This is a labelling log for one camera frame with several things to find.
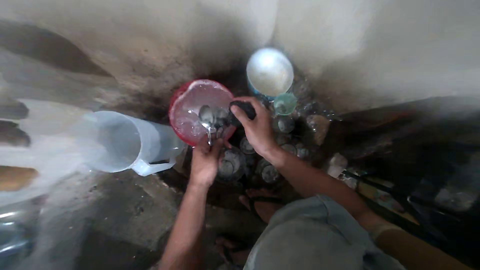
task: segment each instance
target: spoon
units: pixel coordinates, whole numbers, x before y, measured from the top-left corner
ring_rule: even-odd
[[[207,129],[208,145],[212,146],[212,133],[216,132],[214,127],[215,116],[212,108],[208,105],[200,107],[198,118],[200,119],[200,124]]]

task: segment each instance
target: plastic container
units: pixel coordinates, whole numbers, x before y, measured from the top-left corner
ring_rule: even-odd
[[[288,58],[274,48],[256,51],[247,63],[248,88],[268,100],[286,93],[293,83],[293,67]]]
[[[141,176],[170,169],[185,148],[173,129],[114,111],[86,114],[73,128],[87,164],[103,172]],[[167,163],[152,164],[162,160]]]

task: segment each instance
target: red bowl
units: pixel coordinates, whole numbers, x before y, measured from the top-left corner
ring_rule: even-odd
[[[177,89],[170,99],[170,124],[182,141],[196,146],[206,135],[206,128],[198,122],[200,107],[209,105],[228,109],[232,98],[233,94],[219,82],[204,79],[190,81]],[[235,129],[233,126],[227,128],[223,138],[230,139]]]

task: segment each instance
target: white wall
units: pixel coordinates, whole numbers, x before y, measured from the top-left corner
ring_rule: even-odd
[[[476,95],[474,0],[6,0],[1,18],[59,33],[131,91],[168,93],[273,43],[340,112]]]

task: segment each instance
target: plastic pitcher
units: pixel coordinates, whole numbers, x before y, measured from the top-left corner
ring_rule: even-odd
[[[147,176],[170,169],[186,146],[170,126],[114,111],[84,115],[74,132],[86,163],[104,172],[133,169]],[[162,160],[168,162],[154,164]]]

